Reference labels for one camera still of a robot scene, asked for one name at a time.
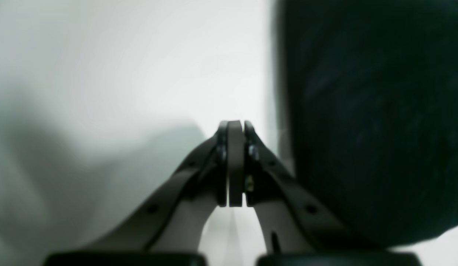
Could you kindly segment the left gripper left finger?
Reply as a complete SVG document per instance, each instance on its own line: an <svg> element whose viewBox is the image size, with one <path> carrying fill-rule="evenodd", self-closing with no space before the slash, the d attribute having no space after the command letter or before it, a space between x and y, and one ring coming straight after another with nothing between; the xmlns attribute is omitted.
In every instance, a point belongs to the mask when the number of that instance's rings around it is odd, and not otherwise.
<svg viewBox="0 0 458 266"><path fill-rule="evenodd" d="M216 207L241 207L244 132L223 121L172 176L113 231L45 266L205 266L198 254L205 222Z"/></svg>

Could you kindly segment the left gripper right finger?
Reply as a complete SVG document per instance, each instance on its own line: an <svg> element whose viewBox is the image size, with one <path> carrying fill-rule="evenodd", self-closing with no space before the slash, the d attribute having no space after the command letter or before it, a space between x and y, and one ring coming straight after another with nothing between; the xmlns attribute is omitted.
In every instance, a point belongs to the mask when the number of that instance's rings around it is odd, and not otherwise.
<svg viewBox="0 0 458 266"><path fill-rule="evenodd" d="M420 266L413 253L389 252L350 229L291 177L249 121L244 132L246 200L267 249L258 266Z"/></svg>

